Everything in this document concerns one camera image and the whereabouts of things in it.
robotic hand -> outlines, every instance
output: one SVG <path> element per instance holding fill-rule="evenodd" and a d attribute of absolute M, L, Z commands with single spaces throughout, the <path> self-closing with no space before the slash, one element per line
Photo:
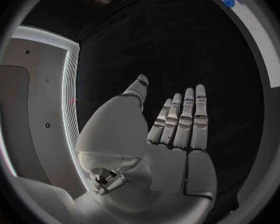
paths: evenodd
<path fill-rule="evenodd" d="M 183 108 L 181 94 L 168 99 L 148 133 L 141 113 L 147 87 L 148 79 L 140 75 L 93 114 L 78 138 L 79 162 L 90 174 L 95 199 L 116 213 L 150 212 L 154 205 L 153 215 L 167 208 L 180 213 L 194 200 L 199 203 L 194 209 L 200 205 L 197 210 L 205 215 L 217 192 L 214 166 L 205 152 L 205 88 L 198 85 L 196 96 L 188 88 Z"/>

